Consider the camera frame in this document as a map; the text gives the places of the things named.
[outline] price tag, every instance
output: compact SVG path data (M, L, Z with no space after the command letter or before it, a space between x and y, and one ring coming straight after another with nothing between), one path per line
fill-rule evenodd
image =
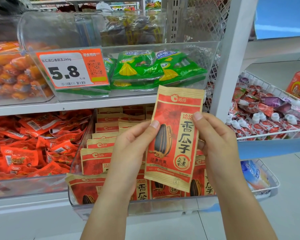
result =
M109 85L101 49L37 52L56 90Z

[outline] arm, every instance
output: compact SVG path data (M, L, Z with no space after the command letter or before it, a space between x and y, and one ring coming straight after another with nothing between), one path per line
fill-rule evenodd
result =
M208 113L195 113L193 121L204 141L199 141L198 149L206 155L208 179L219 199L227 239L277 239L244 179L233 131Z
M80 240L124 240L128 205L136 189L142 157L157 135L159 125L158 121L143 122L117 137L102 193Z

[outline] person's left hand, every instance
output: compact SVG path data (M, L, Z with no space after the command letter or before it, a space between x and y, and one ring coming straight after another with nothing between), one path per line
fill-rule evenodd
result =
M150 142L156 137L160 123L142 122L120 134L115 141L108 174L102 188L115 197L130 200L136 189L136 178L142 158Z

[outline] forearm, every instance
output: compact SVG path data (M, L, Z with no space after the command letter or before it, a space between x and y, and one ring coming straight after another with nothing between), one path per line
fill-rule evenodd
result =
M104 190L98 197L80 240L124 240L129 200Z
M228 240L277 239L259 202L243 182L218 190L224 230Z

